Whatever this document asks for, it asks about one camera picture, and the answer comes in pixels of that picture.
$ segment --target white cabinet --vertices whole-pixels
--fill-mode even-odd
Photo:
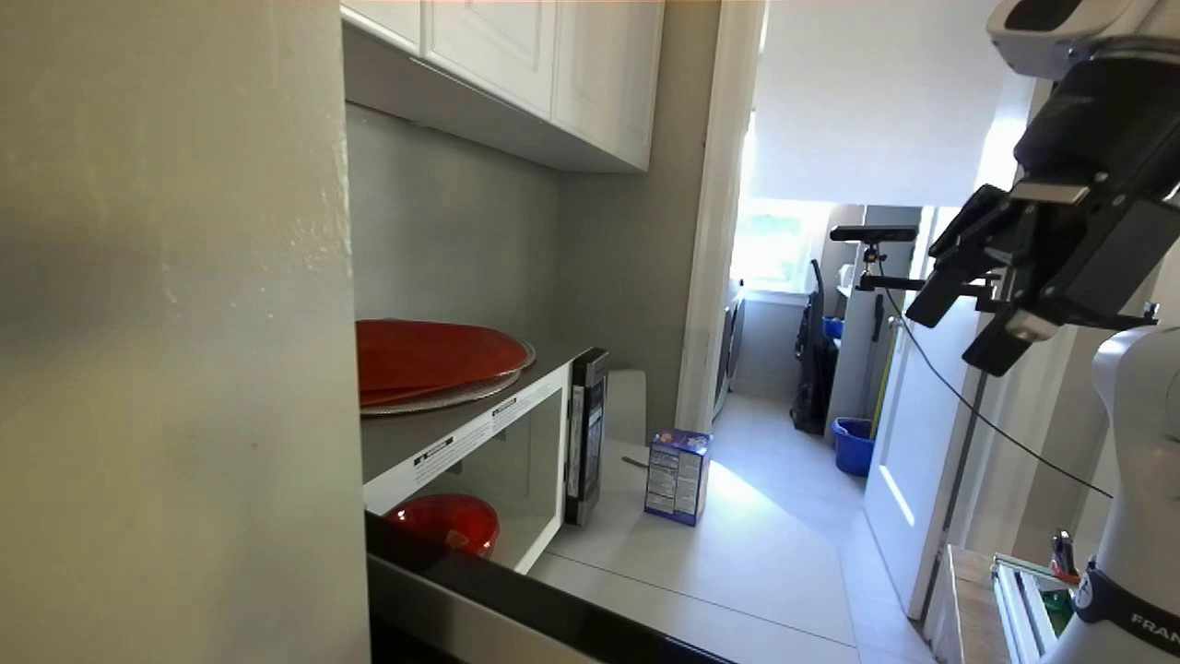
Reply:
[[[503,524],[492,560],[529,573],[562,526],[569,356],[533,356],[503,393],[363,425],[366,509],[476,494]]]
[[[554,0],[431,0],[425,54],[533,115],[554,99]]]
[[[649,164],[665,0],[569,0],[557,11],[554,123]]]
[[[404,51],[419,48],[419,0],[342,0],[338,13]]]

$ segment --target tiled floor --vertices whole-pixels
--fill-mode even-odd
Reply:
[[[562,530],[537,578],[741,664],[934,660],[889,590],[863,483],[785,405],[729,393],[699,526],[644,516],[644,472],[624,456],[644,451],[605,447],[592,524]]]

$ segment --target window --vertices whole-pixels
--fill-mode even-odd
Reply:
[[[812,290],[828,203],[741,198],[729,278],[751,290]]]

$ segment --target red bowl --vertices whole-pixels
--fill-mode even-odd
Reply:
[[[425,494],[392,509],[383,524],[476,558],[492,558],[492,546],[503,530],[494,509],[472,494]]]

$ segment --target blue bin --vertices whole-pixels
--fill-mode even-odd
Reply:
[[[874,434],[867,420],[833,420],[837,468],[867,477],[874,465]]]

